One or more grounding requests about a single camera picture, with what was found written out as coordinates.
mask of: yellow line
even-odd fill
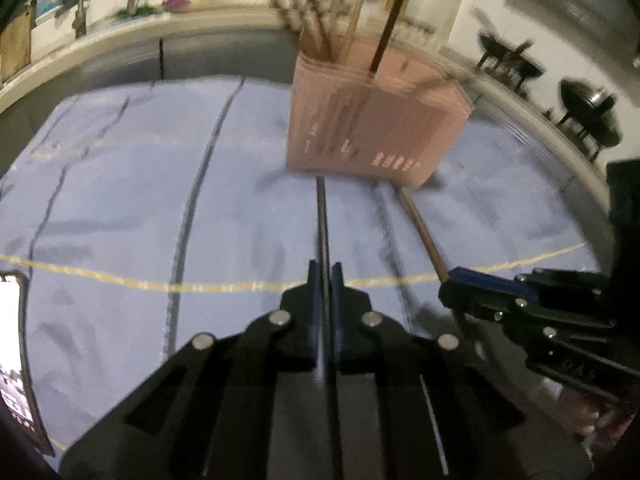
[[[49,437],[49,441],[50,443],[52,443],[54,446],[56,446],[60,451],[66,451],[66,446],[64,446],[63,444],[60,444],[55,438],[53,438],[50,435],[47,435]]]
[[[560,254],[567,254],[575,251],[581,247],[584,247],[586,243],[577,244],[571,247],[565,247],[559,251],[553,251],[550,253],[539,254],[532,258],[525,258],[523,260],[517,260],[515,262],[506,262],[503,264],[497,264],[492,266],[476,267],[475,270],[479,272],[497,272],[498,270],[513,269],[519,266],[528,266],[538,263]],[[69,276],[82,276],[84,278],[90,278],[97,280],[98,282],[111,283],[113,285],[128,286],[130,288],[137,288],[140,290],[153,290],[156,292],[282,292],[291,288],[292,286],[299,285],[303,282],[290,282],[290,283],[275,283],[275,282],[244,282],[244,283],[182,283],[180,285],[172,283],[161,282],[145,282],[142,280],[134,280],[132,278],[122,278],[120,276],[113,276],[106,272],[100,272],[96,270],[81,269],[79,267],[67,267],[59,266],[57,264],[47,264],[44,262],[34,262],[21,258],[20,256],[9,256],[7,254],[0,254],[0,260],[4,260],[11,264],[15,264],[22,267],[32,267],[33,269],[48,270],[49,272],[56,272],[58,274],[67,274]],[[398,280],[397,278],[384,277],[384,278],[362,278],[358,280],[349,280],[346,282],[348,286],[393,286],[393,285],[410,285],[412,283],[422,282],[434,282],[438,279],[436,274],[418,274],[416,276],[407,276]]]

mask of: metal screw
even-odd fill
[[[375,310],[371,310],[370,312],[365,312],[364,314],[362,314],[361,320],[364,325],[368,326],[369,328],[373,328],[382,323],[382,314],[376,312]]]
[[[269,314],[269,322],[274,325],[283,326],[289,321],[291,321],[291,314],[286,310],[274,310]]]
[[[558,331],[555,328],[553,328],[552,326],[545,326],[542,329],[542,333],[548,339],[553,339],[558,335]]]
[[[442,334],[438,338],[438,345],[443,350],[455,350],[460,345],[460,340],[453,334]]]
[[[213,337],[211,334],[207,334],[206,332],[200,332],[199,334],[196,334],[195,336],[193,336],[193,339],[191,340],[191,344],[196,350],[206,350],[211,345],[213,345],[215,341],[216,341],[216,338]]]

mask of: pink container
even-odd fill
[[[472,107],[455,81],[397,48],[387,49],[370,77],[376,45],[356,38],[341,66],[322,61],[303,37],[291,91],[287,167],[414,187],[436,170]],[[340,52],[338,43],[333,51]]]

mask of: smartphone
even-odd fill
[[[20,272],[0,272],[0,397],[33,445],[53,456],[31,389],[24,330],[27,285]]]

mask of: chopstick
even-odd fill
[[[449,271],[447,270],[447,264],[444,262],[440,251],[438,250],[436,243],[433,241],[427,224],[424,222],[420,211],[415,205],[414,199],[409,194],[409,191],[405,187],[396,187],[396,196],[402,205],[404,211],[408,214],[411,222],[414,224],[415,229],[418,231],[418,236],[424,245],[429,259],[436,270],[440,283],[444,283],[449,279]],[[462,335],[469,339],[469,341],[475,343],[480,340],[480,333],[478,327],[469,322],[464,312],[453,311],[453,317],[456,321]]]
[[[382,35],[380,36],[378,48],[376,49],[376,53],[371,60],[369,71],[373,74],[378,71],[380,62],[382,61],[382,57],[385,55],[385,50],[389,44],[389,40],[391,39],[391,33],[396,26],[396,21],[398,20],[398,16],[400,16],[400,11],[402,10],[403,5],[404,0],[394,0],[393,7],[391,7],[391,12],[389,12],[389,17],[386,20],[385,28],[382,31]]]
[[[349,21],[349,27],[344,35],[344,42],[342,44],[342,51],[340,53],[340,64],[344,65],[349,59],[349,52],[351,45],[353,44],[353,38],[356,35],[356,28],[358,27],[358,20],[360,19],[360,11],[364,0],[356,0],[353,4],[353,12],[351,13],[351,19]]]

